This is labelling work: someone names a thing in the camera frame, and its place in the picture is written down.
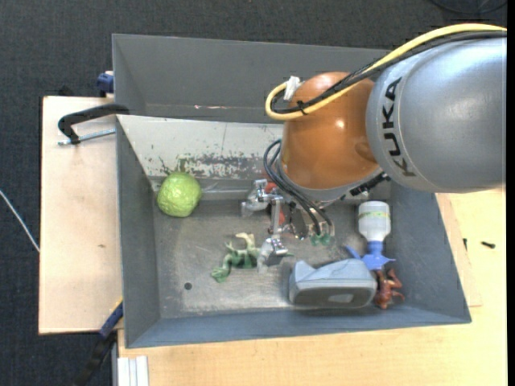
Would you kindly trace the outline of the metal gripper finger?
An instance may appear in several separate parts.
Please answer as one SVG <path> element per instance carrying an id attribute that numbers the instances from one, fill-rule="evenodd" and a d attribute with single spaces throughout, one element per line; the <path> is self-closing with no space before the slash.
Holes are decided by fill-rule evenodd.
<path id="1" fill-rule="evenodd" d="M 241 215 L 251 216 L 254 212 L 265 210 L 269 200 L 267 198 L 266 179 L 258 179 L 253 182 L 245 200 L 241 203 Z"/>
<path id="2" fill-rule="evenodd" d="M 257 255 L 257 271 L 264 273 L 269 267 L 279 265 L 284 257 L 289 255 L 280 238 L 267 238 Z"/>

